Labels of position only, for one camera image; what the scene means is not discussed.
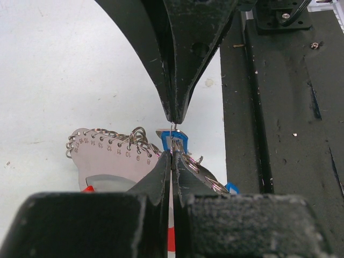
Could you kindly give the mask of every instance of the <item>silver ring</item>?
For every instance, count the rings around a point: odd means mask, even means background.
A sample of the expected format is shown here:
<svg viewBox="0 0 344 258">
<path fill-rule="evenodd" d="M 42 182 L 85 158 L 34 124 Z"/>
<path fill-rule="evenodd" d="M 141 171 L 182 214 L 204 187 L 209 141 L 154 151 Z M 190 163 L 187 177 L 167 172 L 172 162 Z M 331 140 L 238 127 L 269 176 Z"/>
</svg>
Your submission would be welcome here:
<svg viewBox="0 0 344 258">
<path fill-rule="evenodd" d="M 203 156 L 199 157 L 198 160 L 196 160 L 196 164 L 200 165 L 200 163 L 203 161 Z"/>
<path fill-rule="evenodd" d="M 66 151 L 66 157 L 67 158 L 69 158 L 69 159 L 71 159 L 71 155 L 68 155 L 68 153 L 70 154 L 70 152 L 73 150 L 74 148 L 69 148 L 69 149 L 67 149 L 67 151 Z"/>
<path fill-rule="evenodd" d="M 204 178 L 205 178 L 209 183 L 212 184 L 212 187 L 213 187 L 213 188 L 217 189 L 218 191 L 224 192 L 224 193 L 226 193 L 226 194 L 229 193 L 229 191 L 228 191 L 219 181 L 217 181 L 217 180 L 215 181 L 215 180 L 213 180 L 213 179 L 210 179 L 210 178 L 207 177 L 207 176 L 204 176 Z"/>
</svg>

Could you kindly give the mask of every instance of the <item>metal plate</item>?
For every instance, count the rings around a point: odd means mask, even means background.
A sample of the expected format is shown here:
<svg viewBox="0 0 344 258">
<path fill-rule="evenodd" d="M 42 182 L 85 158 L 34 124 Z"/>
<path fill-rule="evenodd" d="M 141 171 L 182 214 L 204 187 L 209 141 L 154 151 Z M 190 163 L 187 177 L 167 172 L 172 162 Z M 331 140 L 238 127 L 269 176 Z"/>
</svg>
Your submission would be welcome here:
<svg viewBox="0 0 344 258">
<path fill-rule="evenodd" d="M 80 128 L 73 133 L 79 134 L 75 137 L 71 157 L 79 169 L 80 190 L 87 187 L 86 178 L 95 175 L 120 176 L 139 182 L 157 163 L 158 157 L 153 152 L 149 157 L 146 152 L 138 153 L 135 145 L 129 150 L 128 143 L 119 147 L 121 141 L 114 140 L 109 144 L 109 137 L 101 141 L 100 137 L 104 135 L 97 134 L 93 138 L 94 132 L 84 135 L 87 131 Z"/>
</svg>

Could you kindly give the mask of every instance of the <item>metal key ring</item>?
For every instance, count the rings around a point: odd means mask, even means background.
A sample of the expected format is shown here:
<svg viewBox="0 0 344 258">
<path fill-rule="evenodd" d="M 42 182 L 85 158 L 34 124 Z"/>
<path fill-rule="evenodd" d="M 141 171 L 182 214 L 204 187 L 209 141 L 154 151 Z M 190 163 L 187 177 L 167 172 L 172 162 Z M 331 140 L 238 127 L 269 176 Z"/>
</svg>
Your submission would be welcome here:
<svg viewBox="0 0 344 258">
<path fill-rule="evenodd" d="M 207 176 L 204 176 L 204 178 L 205 178 L 209 183 L 212 184 L 212 187 L 213 187 L 213 188 L 215 188 L 215 189 L 217 189 L 217 190 L 219 190 L 219 191 L 221 191 L 221 192 L 224 192 L 224 193 L 226 193 L 226 194 L 229 193 L 229 191 L 228 191 L 219 181 L 215 181 L 215 180 L 213 180 L 213 179 L 210 179 L 210 178 L 207 177 Z"/>
</svg>

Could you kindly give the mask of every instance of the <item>scratched black surface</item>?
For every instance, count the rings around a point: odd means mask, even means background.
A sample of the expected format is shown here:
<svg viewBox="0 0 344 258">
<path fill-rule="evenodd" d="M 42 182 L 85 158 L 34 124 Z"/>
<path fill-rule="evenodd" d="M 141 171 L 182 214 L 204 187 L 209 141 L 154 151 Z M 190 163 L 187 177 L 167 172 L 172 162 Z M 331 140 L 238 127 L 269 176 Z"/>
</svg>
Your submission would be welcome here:
<svg viewBox="0 0 344 258">
<path fill-rule="evenodd" d="M 241 193 L 259 193 L 254 117 L 241 13 L 237 12 L 221 48 L 227 178 Z"/>
<path fill-rule="evenodd" d="M 254 21 L 246 24 L 255 109 L 260 111 L 256 119 L 265 139 L 262 166 L 271 170 L 276 194 L 298 194 L 309 201 L 334 251 L 343 254 L 344 199 L 337 174 L 343 173 L 344 35 L 332 11 L 310 15 L 309 31 L 257 35 Z M 319 40 L 325 44 L 312 50 L 310 44 Z"/>
<path fill-rule="evenodd" d="M 183 210 L 180 237 L 190 245 L 177 257 L 330 257 L 314 213 L 297 196 L 195 195 Z"/>
</svg>

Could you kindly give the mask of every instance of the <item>black machine frame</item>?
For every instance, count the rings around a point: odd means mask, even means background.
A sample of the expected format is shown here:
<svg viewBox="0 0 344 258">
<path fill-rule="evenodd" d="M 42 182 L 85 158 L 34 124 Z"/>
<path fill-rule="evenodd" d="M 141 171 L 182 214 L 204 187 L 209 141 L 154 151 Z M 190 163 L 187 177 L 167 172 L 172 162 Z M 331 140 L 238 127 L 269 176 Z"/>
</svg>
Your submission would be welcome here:
<svg viewBox="0 0 344 258">
<path fill-rule="evenodd" d="M 183 121 L 194 84 L 222 42 L 227 173 L 242 195 L 218 195 L 189 173 L 179 152 L 164 152 L 126 193 L 30 197 L 0 258 L 167 257 L 170 177 L 177 257 L 344 254 L 344 34 L 334 13 L 308 14 L 309 1 L 179 2 L 98 0 L 141 58 L 170 121 Z M 243 19 L 240 11 L 253 6 L 254 19 Z M 183 36 L 176 28 L 192 20 L 179 17 L 178 7 L 193 18 L 207 8 L 215 13 L 206 43 L 198 44 L 201 33 L 183 42 L 197 56 L 187 86 L 174 80 L 187 68 L 175 58 L 183 52 L 174 40 Z M 131 11 L 130 23 L 122 10 Z"/>
</svg>

